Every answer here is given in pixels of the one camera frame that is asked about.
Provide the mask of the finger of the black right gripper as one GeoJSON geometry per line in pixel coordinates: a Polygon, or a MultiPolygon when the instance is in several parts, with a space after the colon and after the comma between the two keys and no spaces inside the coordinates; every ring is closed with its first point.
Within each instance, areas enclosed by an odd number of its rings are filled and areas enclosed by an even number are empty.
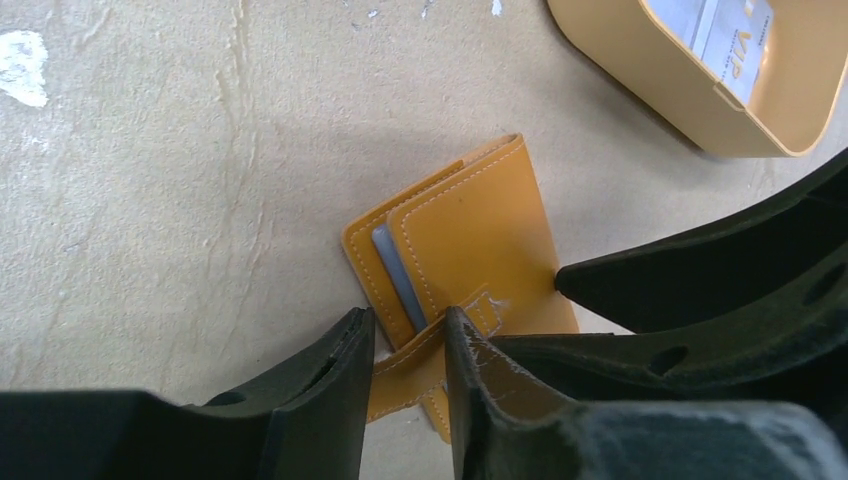
{"type": "Polygon", "coordinates": [[[556,289],[635,333],[711,320],[763,299],[847,243],[847,153],[723,219],[565,266],[556,289]]]}

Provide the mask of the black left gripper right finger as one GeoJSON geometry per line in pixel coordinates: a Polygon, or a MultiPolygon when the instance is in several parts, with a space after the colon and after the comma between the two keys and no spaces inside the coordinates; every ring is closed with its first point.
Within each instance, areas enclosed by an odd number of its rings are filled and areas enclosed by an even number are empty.
{"type": "Polygon", "coordinates": [[[445,317],[458,479],[843,479],[847,456],[810,411],[782,402],[577,401],[445,317]]]}

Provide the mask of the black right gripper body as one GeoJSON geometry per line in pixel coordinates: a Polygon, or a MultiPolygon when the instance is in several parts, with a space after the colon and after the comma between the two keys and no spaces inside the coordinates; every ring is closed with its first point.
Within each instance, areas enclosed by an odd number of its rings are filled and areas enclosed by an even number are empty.
{"type": "Polygon", "coordinates": [[[578,400],[782,401],[843,431],[847,249],[840,247],[763,299],[685,327],[500,336],[494,343],[578,400]]]}

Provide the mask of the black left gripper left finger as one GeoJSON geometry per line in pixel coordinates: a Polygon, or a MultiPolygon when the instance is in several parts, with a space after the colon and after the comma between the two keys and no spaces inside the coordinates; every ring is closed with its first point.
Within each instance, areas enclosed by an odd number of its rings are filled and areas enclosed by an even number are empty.
{"type": "Polygon", "coordinates": [[[372,309],[202,405],[143,390],[5,392],[5,479],[355,479],[372,309]]]}

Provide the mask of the yellow leather card holder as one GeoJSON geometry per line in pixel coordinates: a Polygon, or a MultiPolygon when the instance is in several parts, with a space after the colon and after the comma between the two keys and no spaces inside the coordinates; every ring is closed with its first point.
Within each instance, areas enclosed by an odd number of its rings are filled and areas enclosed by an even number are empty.
{"type": "Polygon", "coordinates": [[[451,438],[443,318],[486,336],[575,334],[572,304],[525,139],[468,153],[348,224],[342,245],[392,353],[376,363],[367,418],[421,406],[451,438]]]}

